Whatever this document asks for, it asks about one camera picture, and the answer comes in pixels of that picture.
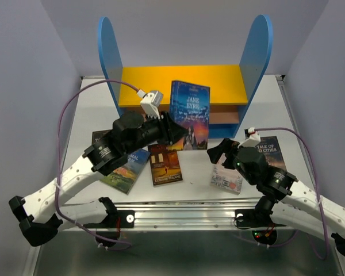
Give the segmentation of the Jane Eyre blue book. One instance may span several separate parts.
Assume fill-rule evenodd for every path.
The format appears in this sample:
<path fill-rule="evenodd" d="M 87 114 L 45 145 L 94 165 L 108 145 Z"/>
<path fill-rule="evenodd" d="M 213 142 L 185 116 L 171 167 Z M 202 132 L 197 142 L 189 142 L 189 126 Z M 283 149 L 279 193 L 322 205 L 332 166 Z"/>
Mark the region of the Jane Eyre blue book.
<path fill-rule="evenodd" d="M 172 81 L 171 118 L 187 129 L 187 135 L 170 146 L 172 150 L 205 150 L 208 147 L 210 88 L 179 80 Z"/>

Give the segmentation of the Edward Tulane brown book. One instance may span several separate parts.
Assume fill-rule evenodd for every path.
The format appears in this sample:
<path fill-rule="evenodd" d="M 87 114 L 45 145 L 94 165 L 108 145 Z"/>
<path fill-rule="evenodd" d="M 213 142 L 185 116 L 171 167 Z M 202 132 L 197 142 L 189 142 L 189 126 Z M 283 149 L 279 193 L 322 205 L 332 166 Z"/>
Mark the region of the Edward Tulane brown book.
<path fill-rule="evenodd" d="M 178 153 L 169 146 L 152 144 L 148 146 L 152 184 L 159 187 L 183 181 Z"/>

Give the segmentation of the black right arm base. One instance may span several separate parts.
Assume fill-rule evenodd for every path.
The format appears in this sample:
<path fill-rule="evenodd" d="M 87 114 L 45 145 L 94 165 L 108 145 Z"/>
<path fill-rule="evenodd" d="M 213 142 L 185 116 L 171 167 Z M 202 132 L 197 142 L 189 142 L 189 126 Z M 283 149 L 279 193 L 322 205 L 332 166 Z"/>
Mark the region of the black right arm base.
<path fill-rule="evenodd" d="M 273 246 L 277 241 L 276 227 L 267 215 L 264 217 L 254 209 L 239 209 L 235 211 L 233 224 L 240 230 L 251 230 L 252 238 L 255 242 L 264 246 Z"/>

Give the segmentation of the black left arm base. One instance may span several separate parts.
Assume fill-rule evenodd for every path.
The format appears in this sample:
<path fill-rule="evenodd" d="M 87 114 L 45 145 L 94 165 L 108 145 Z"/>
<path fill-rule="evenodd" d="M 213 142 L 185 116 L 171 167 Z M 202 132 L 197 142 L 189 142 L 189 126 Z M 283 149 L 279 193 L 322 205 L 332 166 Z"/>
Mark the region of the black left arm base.
<path fill-rule="evenodd" d="M 96 226 L 96 234 L 107 239 L 121 239 L 121 229 L 131 229 L 134 227 L 135 211 L 119 210 L 116 215 L 107 216 Z"/>

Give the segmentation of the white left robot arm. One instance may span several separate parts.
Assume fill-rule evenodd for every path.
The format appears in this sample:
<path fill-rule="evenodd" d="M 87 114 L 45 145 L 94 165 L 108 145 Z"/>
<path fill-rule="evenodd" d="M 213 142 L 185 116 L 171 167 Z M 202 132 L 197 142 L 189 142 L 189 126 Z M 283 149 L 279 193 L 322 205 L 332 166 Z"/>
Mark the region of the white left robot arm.
<path fill-rule="evenodd" d="M 113 123 L 112 129 L 86 148 L 65 172 L 59 171 L 57 177 L 40 190 L 9 200 L 24 238 L 37 247 L 72 226 L 88 233 L 94 228 L 131 227 L 127 213 L 119 212 L 108 197 L 88 204 L 66 205 L 66 202 L 125 165 L 128 156 L 137 150 L 154 142 L 175 144 L 187 133 L 167 112 L 146 120 L 137 112 L 124 113 Z"/>

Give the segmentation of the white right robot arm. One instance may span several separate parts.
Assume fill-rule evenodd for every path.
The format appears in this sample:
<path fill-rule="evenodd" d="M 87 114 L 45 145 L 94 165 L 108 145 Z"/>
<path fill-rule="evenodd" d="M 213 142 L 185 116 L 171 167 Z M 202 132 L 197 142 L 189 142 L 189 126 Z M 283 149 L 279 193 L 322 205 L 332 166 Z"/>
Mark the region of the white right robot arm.
<path fill-rule="evenodd" d="M 319 196 L 295 175 L 268 164 L 254 147 L 225 138 L 207 150 L 211 163 L 225 156 L 223 166 L 237 171 L 262 193 L 252 209 L 236 211 L 238 227 L 259 228 L 285 225 L 333 241 L 345 257 L 345 208 Z"/>

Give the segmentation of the floral pink cover book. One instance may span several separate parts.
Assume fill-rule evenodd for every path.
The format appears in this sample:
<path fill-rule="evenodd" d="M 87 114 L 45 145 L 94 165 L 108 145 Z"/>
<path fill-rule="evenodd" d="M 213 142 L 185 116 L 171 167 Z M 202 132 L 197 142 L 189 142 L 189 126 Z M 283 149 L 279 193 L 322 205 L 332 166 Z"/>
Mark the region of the floral pink cover book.
<path fill-rule="evenodd" d="M 218 162 L 213 166 L 210 185 L 227 193 L 239 195 L 242 189 L 243 177 L 237 170 L 225 168 L 223 166 L 225 161 L 226 157 L 222 154 Z"/>

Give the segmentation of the Tale of Two Cities book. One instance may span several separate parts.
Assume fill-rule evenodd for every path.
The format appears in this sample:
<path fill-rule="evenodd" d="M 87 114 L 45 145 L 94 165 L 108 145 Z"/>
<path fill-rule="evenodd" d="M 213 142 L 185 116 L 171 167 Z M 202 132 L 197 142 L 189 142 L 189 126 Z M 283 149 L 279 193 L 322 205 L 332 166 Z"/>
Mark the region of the Tale of Two Cities book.
<path fill-rule="evenodd" d="M 277 168 L 287 170 L 283 155 L 276 136 L 260 137 L 260 142 L 254 145 L 254 142 L 245 142 L 241 146 L 244 147 L 244 153 L 247 155 L 245 160 L 266 162 Z"/>

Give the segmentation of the blue yellow wooden bookshelf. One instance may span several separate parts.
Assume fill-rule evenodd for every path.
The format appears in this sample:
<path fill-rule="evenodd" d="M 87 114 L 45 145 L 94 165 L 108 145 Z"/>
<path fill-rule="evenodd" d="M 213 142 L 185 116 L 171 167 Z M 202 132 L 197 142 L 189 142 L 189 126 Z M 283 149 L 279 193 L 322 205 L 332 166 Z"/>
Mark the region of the blue yellow wooden bookshelf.
<path fill-rule="evenodd" d="M 125 67 L 111 20 L 99 19 L 97 44 L 106 79 L 128 82 L 146 93 L 163 94 L 160 109 L 176 122 L 193 126 L 197 140 L 234 137 L 269 64 L 273 25 L 258 15 L 251 27 L 238 65 Z"/>

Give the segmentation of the Animal Farm book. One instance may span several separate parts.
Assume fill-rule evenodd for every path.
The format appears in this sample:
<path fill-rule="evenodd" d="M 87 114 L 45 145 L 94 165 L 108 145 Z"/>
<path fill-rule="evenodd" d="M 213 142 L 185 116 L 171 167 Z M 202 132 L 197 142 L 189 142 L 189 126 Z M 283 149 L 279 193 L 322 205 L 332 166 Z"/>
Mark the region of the Animal Farm book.
<path fill-rule="evenodd" d="M 128 195 L 145 167 L 149 156 L 150 152 L 144 149 L 133 152 L 128 156 L 126 164 L 101 179 L 101 182 Z"/>

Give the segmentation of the Three Days to See book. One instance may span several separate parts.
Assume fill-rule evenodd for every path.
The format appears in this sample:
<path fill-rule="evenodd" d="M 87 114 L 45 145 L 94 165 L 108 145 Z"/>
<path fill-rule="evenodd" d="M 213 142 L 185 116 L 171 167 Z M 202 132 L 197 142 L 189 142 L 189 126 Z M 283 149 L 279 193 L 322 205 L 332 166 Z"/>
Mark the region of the Three Days to See book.
<path fill-rule="evenodd" d="M 104 145 L 110 146 L 113 144 L 113 131 L 104 130 L 104 131 L 95 131 L 92 133 L 92 145 Z"/>

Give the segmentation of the aluminium mounting rail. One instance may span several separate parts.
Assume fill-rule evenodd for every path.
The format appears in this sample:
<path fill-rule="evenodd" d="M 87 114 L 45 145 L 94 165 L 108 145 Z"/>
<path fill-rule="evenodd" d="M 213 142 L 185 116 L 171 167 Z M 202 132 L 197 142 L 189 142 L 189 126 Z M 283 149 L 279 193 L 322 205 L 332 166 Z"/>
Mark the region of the aluminium mounting rail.
<path fill-rule="evenodd" d="M 160 202 L 157 204 L 117 204 L 117 210 L 134 210 L 134 227 L 128 231 L 203 231 L 237 229 L 235 211 L 254 209 L 256 199 L 218 202 Z M 323 231 L 319 219 L 287 204 L 273 207 L 272 221 L 278 227 L 292 227 L 313 236 Z"/>

